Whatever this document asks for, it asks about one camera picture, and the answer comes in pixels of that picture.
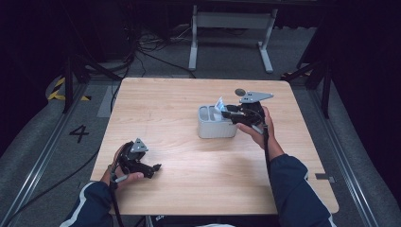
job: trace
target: gray carpet floor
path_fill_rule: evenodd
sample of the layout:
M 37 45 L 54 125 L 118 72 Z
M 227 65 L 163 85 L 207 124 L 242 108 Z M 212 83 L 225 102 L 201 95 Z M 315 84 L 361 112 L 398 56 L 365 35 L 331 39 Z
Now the gray carpet floor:
M 274 29 L 268 45 L 274 72 L 267 74 L 256 48 L 263 32 L 248 30 L 242 35 L 232 35 L 224 30 L 207 29 L 200 33 L 197 79 L 271 79 L 278 80 L 287 72 L 294 72 L 315 29 Z M 161 50 L 148 52 L 150 55 L 180 65 L 188 66 L 190 42 L 182 40 Z M 157 61 L 141 53 L 131 65 L 128 77 L 189 78 L 190 74 L 175 66 Z M 103 63 L 105 67 L 119 64 L 119 61 Z M 47 96 L 57 80 L 48 86 Z M 355 205 L 339 164 L 333 154 L 323 124 L 322 114 L 312 104 L 311 91 L 304 87 L 305 78 L 293 80 L 290 84 L 301 112 L 323 162 L 326 173 L 336 181 L 331 183 L 340 210 L 334 214 L 338 226 L 365 226 Z M 86 87 L 85 95 L 90 101 L 79 101 L 77 108 L 61 132 L 50 161 L 43 175 L 34 186 L 30 198 L 44 192 L 49 186 L 82 166 L 99 148 L 110 116 L 110 102 L 118 82 L 104 76 L 93 76 Z M 30 170 L 41 155 L 59 119 L 62 117 L 63 101 L 53 99 L 18 134 L 6 153 L 0 159 L 0 217 L 6 215 Z M 361 145 L 348 114 L 342 106 L 334 84 L 329 103 L 329 121 L 340 140 L 347 159 L 357 175 L 358 182 L 366 195 L 377 221 L 377 226 L 401 226 L 401 215 L 392 194 L 377 174 L 372 162 Z M 88 135 L 78 143 L 78 136 L 69 132 L 86 126 Z M 13 226 L 58 226 L 70 212 L 80 189 L 89 181 L 95 160 L 79 173 L 32 203 Z M 127 226 L 133 226 L 138 217 L 124 217 Z

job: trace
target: white metal desk frame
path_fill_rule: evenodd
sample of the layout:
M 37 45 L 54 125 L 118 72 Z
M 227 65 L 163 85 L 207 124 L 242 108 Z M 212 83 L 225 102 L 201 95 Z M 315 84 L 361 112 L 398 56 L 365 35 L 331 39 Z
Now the white metal desk frame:
M 194 6 L 192 15 L 192 44 L 189 55 L 189 70 L 197 68 L 198 54 L 198 27 L 228 27 L 228 28 L 249 28 L 266 29 L 266 36 L 263 42 L 258 42 L 259 52 L 262 56 L 263 64 L 267 73 L 272 73 L 273 68 L 270 63 L 267 46 L 274 21 L 277 15 L 277 9 L 271 13 L 227 13 L 227 12 L 198 12 L 198 7 Z

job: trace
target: human hand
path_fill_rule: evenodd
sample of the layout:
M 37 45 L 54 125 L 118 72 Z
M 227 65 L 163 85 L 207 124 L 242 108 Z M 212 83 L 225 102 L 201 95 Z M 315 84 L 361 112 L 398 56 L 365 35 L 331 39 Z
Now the human hand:
M 265 122 L 268 125 L 269 138 L 274 138 L 274 126 L 273 126 L 273 122 L 270 117 L 270 112 L 267 107 L 262 106 L 262 108 L 263 108 L 263 112 L 265 113 Z M 262 149 L 265 148 L 265 144 L 263 142 L 264 137 L 262 134 L 260 134 L 253 128 L 248 127 L 242 123 L 237 123 L 236 127 L 239 130 L 249 134 L 251 136 L 251 138 L 254 140 L 254 142 L 259 145 L 260 148 L 262 148 Z M 263 130 L 262 124 L 260 124 L 258 127 L 259 127 L 259 129 Z
M 123 147 L 124 147 L 124 145 L 121 146 L 120 149 L 115 153 L 114 159 L 113 159 L 113 163 L 111 165 L 109 165 L 108 169 L 106 169 L 106 171 L 104 172 L 103 177 L 100 179 L 102 182 L 106 183 L 107 185 L 110 184 L 110 177 L 111 177 L 112 168 L 113 168 L 115 162 L 117 162 L 118 154 L 120 153 L 120 151 L 121 151 L 121 149 Z M 121 169 L 121 167 L 118 166 L 117 169 L 115 170 L 115 175 L 116 175 L 116 177 L 118 179 L 120 177 L 123 177 L 126 174 L 124 174 L 124 172 Z M 141 173 L 141 172 L 130 173 L 126 180 L 118 183 L 118 188 L 122 188 L 125 185 L 133 183 L 133 182 L 135 182 L 135 181 L 137 181 L 139 179 L 142 179 L 142 178 L 144 178 L 144 174 Z

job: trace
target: white container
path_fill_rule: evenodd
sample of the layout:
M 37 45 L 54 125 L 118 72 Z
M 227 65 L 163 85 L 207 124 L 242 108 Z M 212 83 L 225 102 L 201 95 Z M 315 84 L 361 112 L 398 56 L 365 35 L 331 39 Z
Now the white container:
M 214 106 L 200 106 L 198 110 L 198 136 L 203 139 L 234 137 L 236 125 L 230 119 L 215 119 L 220 114 Z

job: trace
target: dark blue jacket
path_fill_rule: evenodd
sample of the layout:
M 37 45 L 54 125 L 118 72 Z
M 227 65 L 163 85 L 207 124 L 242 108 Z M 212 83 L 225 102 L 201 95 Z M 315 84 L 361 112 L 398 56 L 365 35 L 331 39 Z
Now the dark blue jacket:
M 283 154 L 271 160 L 270 185 L 281 226 L 336 226 L 306 178 L 307 168 L 295 157 Z M 109 214 L 111 203 L 108 185 L 88 183 L 61 227 L 110 227 L 113 221 Z

